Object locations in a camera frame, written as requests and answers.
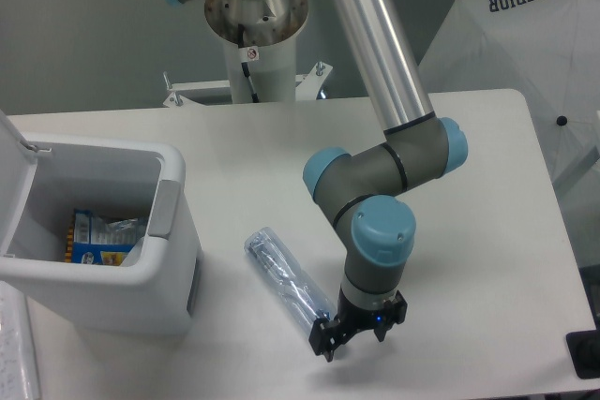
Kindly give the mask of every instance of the white trash bin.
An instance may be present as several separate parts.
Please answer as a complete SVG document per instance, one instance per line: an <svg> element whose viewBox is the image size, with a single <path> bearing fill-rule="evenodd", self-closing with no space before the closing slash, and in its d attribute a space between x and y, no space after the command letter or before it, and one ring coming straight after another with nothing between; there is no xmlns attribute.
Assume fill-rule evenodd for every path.
<svg viewBox="0 0 600 400"><path fill-rule="evenodd" d="M85 327L185 332L203 252L170 145L21 135L0 111L0 280ZM75 208L149 217L129 267L64 262Z"/></svg>

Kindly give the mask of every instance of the robotic arm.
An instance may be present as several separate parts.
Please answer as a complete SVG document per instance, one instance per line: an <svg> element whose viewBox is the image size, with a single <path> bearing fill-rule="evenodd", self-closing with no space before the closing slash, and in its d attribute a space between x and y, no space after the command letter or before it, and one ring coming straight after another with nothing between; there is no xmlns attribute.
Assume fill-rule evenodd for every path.
<svg viewBox="0 0 600 400"><path fill-rule="evenodd" d="M223 29L238 31L240 48L253 42L264 49L275 48L298 33L306 20L306 0L237 1L245 11L252 9L250 5L255 11L257 2L277 5L274 17L284 24L280 29L271 27L279 33L269 35L263 33L263 19L256 14L242 21L240 15L224 14ZM213 10L217 5L211 0L206 3ZM436 117L392 2L335 3L385 142L355 156L340 148L324 149L304 169L308 191L347 249L337 316L315 320L309 338L315 354L323 354L328 361L335 349L355 334L373 330L383 341L392 326L404 320L407 304L397 287L413 250L416 221L396 196L456 169L468 154L458 125ZM298 9L301 13L294 15ZM266 17L263 22L270 21L270 16ZM251 33L258 38L248 43ZM235 44L233 35L219 35ZM265 83L269 76L274 82L272 71L264 74ZM247 84L250 93L253 84Z"/></svg>

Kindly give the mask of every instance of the metal bolt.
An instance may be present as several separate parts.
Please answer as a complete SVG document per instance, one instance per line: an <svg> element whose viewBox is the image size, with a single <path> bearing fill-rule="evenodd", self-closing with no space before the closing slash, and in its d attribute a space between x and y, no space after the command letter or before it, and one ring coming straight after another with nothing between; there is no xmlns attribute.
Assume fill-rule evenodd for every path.
<svg viewBox="0 0 600 400"><path fill-rule="evenodd" d="M329 94L327 94L325 88L321 88L321 90L319 90L319 93L317 94L317 100L326 100L328 97Z"/></svg>
<svg viewBox="0 0 600 400"><path fill-rule="evenodd" d="M163 72L162 78L165 79L165 85L167 86L167 91L171 91L173 89L173 86L171 85L171 82L169 81L169 74L167 74L167 72Z"/></svg>

